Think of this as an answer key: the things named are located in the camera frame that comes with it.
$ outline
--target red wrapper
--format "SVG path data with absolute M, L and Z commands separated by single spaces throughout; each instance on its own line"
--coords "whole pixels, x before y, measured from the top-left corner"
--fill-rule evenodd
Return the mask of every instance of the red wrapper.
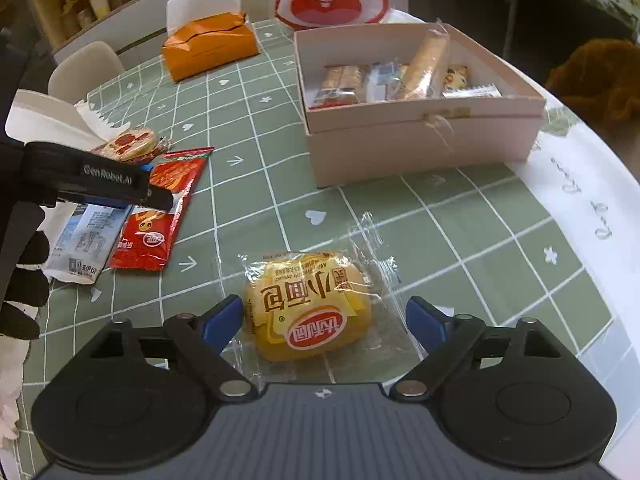
M 174 207 L 168 213 L 135 207 L 122 230 L 110 267 L 162 270 L 169 259 L 191 187 L 197 181 L 213 148 L 165 153 L 154 167 L 150 184 L 169 189 Z

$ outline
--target brown plush toy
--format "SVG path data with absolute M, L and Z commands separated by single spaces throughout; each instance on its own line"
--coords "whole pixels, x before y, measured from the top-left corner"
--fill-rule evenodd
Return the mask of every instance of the brown plush toy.
M 551 71 L 546 89 L 599 131 L 640 117 L 640 48 L 591 40 Z

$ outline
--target white snack packet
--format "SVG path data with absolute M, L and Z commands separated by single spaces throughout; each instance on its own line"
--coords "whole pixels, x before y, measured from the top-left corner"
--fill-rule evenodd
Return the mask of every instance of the white snack packet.
M 45 275 L 67 283 L 94 283 L 120 236 L 130 209 L 130 206 L 124 209 L 100 205 L 76 207 L 44 265 Z

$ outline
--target cardboard box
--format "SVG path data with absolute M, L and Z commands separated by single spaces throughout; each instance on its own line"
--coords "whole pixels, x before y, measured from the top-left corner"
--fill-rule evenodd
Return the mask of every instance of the cardboard box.
M 450 25 L 450 64 L 468 65 L 471 85 L 493 83 L 503 97 L 308 109 L 326 66 L 410 62 L 430 26 L 351 25 L 295 34 L 303 122 L 319 187 L 527 158 L 542 123 L 545 99 L 494 54 Z
M 164 62 L 175 82 L 258 54 L 244 14 L 224 12 L 179 28 L 164 42 Z

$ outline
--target green tablecloth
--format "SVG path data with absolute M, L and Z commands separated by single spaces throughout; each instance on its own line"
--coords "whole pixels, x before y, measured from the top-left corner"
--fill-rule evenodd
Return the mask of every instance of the green tablecloth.
M 106 270 L 93 287 L 54 284 L 41 309 L 42 337 L 25 364 L 27 412 L 44 384 L 112 317 L 155 326 L 180 312 L 200 314 L 227 294 L 242 294 L 238 254 L 327 246 L 367 211 L 398 264 L 402 298 L 417 294 L 496 325 L 526 313 L 576 353 L 602 332 L 611 314 L 590 276 L 556 222 L 505 165 L 317 189 L 293 45 L 273 23 L 258 24 L 257 37 L 259 56 L 180 84 L 159 57 L 89 94 L 111 122 L 149 126 L 170 136 L 175 150 L 216 150 L 162 273 Z M 226 356 L 237 363 L 237 346 Z M 358 373 L 351 377 L 335 377 L 332 359 L 310 364 L 312 374 L 290 368 L 288 378 L 388 380 L 417 355 L 406 354 L 393 370 L 355 355 Z M 23 471 L 42 466 L 34 438 L 22 438 L 18 449 Z

